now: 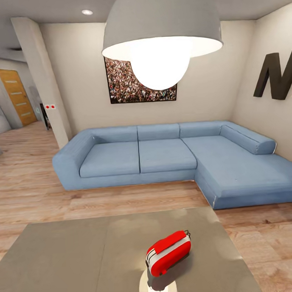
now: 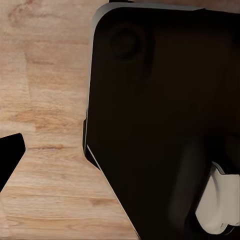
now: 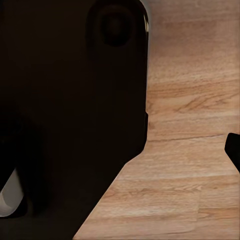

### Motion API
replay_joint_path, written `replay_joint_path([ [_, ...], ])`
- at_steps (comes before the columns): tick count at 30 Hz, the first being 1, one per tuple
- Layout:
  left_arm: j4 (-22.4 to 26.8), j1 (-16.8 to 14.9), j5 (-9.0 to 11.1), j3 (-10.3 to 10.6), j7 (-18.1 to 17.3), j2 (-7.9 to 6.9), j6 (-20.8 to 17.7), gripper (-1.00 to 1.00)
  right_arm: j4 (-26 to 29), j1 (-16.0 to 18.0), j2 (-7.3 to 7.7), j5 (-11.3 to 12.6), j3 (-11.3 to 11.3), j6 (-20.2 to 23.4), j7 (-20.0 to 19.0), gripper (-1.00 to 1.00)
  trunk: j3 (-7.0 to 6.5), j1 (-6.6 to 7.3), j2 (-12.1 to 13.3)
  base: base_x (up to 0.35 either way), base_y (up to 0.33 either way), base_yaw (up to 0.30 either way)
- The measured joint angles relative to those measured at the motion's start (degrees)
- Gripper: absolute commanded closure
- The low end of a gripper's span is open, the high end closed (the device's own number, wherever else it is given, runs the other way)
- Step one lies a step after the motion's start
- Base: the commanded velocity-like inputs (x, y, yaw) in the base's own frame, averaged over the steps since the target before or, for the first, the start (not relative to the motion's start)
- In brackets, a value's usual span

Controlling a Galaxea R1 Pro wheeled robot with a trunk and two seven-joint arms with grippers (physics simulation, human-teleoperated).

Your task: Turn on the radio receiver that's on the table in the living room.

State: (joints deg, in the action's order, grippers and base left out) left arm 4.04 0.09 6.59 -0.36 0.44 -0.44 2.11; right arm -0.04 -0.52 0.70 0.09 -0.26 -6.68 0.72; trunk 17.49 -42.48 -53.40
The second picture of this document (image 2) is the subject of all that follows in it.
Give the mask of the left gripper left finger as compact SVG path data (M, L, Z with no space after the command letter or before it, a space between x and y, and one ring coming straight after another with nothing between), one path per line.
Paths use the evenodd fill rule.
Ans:
M25 151L25 143L21 133L0 138L0 192Z

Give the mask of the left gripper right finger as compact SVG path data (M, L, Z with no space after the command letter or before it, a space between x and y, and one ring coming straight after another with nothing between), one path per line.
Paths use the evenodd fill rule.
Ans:
M225 152L240 172L240 135L229 133L225 143Z

